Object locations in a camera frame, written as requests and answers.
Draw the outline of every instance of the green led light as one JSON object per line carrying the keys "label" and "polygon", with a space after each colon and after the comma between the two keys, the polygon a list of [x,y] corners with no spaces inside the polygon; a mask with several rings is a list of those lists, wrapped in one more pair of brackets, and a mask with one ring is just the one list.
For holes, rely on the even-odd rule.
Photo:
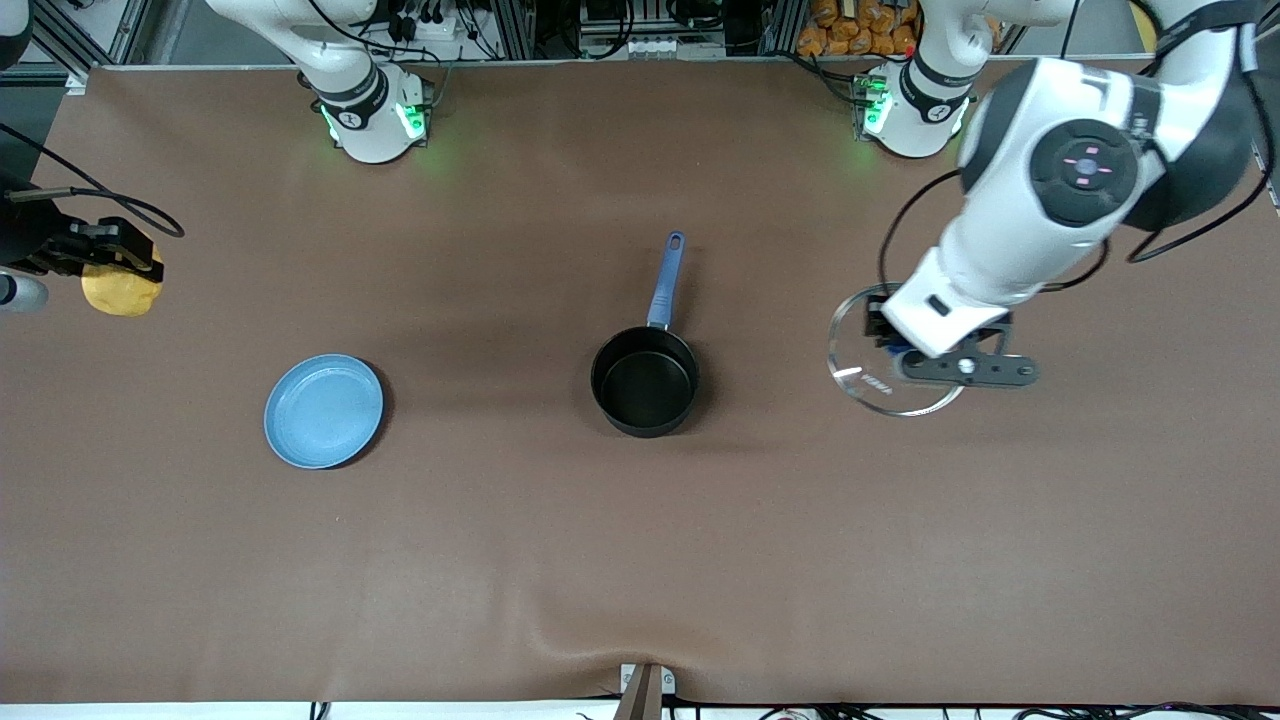
{"label": "green led light", "polygon": [[881,95],[870,108],[867,109],[867,124],[863,127],[864,131],[876,133],[884,129],[884,118],[888,117],[888,111],[893,109],[893,96],[888,92]]}
{"label": "green led light", "polygon": [[325,108],[324,105],[321,105],[320,106],[320,115],[324,117],[325,124],[329,126],[329,137],[332,137],[334,142],[339,142],[339,140],[338,140],[338,128],[333,127],[333,118],[329,117],[329,109]]}
{"label": "green led light", "polygon": [[422,137],[426,132],[424,129],[422,110],[416,105],[410,105],[406,108],[399,102],[396,104],[396,114],[399,115],[401,124],[404,126],[404,132],[413,140]]}

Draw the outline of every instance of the yellow potato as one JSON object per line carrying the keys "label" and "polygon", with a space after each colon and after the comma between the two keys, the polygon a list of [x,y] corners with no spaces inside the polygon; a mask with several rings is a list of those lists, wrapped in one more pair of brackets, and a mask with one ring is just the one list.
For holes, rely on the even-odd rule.
{"label": "yellow potato", "polygon": [[[160,251],[151,250],[151,256],[160,261]],[[151,309],[160,295],[160,283],[140,278],[119,268],[84,265],[81,275],[81,291],[93,309],[108,315],[137,318]]]}

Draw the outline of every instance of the blue handle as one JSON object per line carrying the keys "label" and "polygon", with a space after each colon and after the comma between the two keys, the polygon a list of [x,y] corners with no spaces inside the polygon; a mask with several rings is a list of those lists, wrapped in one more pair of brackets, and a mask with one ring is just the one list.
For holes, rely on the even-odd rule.
{"label": "blue handle", "polygon": [[667,329],[671,327],[671,307],[676,301],[676,281],[680,279],[680,260],[685,256],[685,236],[671,233],[667,247],[662,251],[662,269],[658,270],[658,287],[653,291],[649,304],[649,327]]}

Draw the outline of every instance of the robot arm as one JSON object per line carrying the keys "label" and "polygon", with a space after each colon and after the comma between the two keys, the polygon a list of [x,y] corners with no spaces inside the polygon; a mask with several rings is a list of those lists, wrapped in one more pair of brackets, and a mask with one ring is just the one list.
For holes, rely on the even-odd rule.
{"label": "robot arm", "polygon": [[361,163],[394,160],[426,140],[422,79],[375,64],[360,42],[329,27],[369,18],[376,0],[207,0],[215,13],[280,49],[320,97],[329,135]]}
{"label": "robot arm", "polygon": [[908,158],[942,150],[959,132],[969,90],[991,56],[987,18],[1046,27],[1065,20],[1073,0],[919,0],[924,33],[906,63],[872,72],[884,77],[886,95],[867,110],[865,135]]}
{"label": "robot arm", "polygon": [[937,357],[1030,300],[1119,224],[1181,222],[1239,181],[1252,152],[1242,73],[1253,68],[1256,6],[1157,8],[1171,28],[1162,46],[1178,44],[1156,79],[1046,59],[978,109],[960,150],[964,210],[883,306],[922,352]]}

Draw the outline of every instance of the bread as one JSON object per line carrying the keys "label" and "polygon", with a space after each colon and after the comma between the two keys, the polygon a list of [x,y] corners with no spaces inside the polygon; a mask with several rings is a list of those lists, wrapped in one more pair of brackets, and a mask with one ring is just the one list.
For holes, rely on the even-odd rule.
{"label": "bread", "polygon": [[915,31],[911,26],[899,26],[890,37],[893,38],[895,55],[906,55],[915,47]]}
{"label": "bread", "polygon": [[810,10],[813,22],[818,23],[818,27],[831,27],[840,19],[840,5],[836,0],[813,0]]}
{"label": "bread", "polygon": [[827,31],[817,26],[808,26],[800,31],[796,40],[796,53],[805,58],[817,58],[827,49]]}
{"label": "bread", "polygon": [[849,54],[850,55],[865,55],[872,49],[872,33],[870,31],[861,31],[856,37],[849,41]]}
{"label": "bread", "polygon": [[893,38],[887,35],[881,35],[878,32],[872,33],[872,53],[877,55],[892,55],[893,54]]}
{"label": "bread", "polygon": [[897,22],[892,8],[879,4],[879,0],[858,0],[858,24],[872,32],[888,33]]}
{"label": "bread", "polygon": [[844,40],[845,42],[858,37],[858,20],[850,20],[847,18],[836,20],[836,24],[831,26],[831,38]]}

